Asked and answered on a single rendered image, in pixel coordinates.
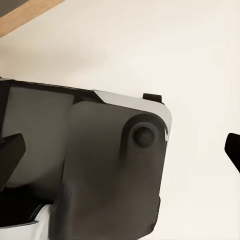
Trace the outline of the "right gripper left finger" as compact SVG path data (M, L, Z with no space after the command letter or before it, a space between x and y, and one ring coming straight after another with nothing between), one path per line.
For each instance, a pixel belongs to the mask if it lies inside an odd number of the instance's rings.
M26 152L22 133L0 138L0 193Z

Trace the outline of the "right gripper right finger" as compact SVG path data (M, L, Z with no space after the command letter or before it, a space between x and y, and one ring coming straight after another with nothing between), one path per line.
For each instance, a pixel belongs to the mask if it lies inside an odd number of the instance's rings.
M240 135L228 133L224 150L240 173Z

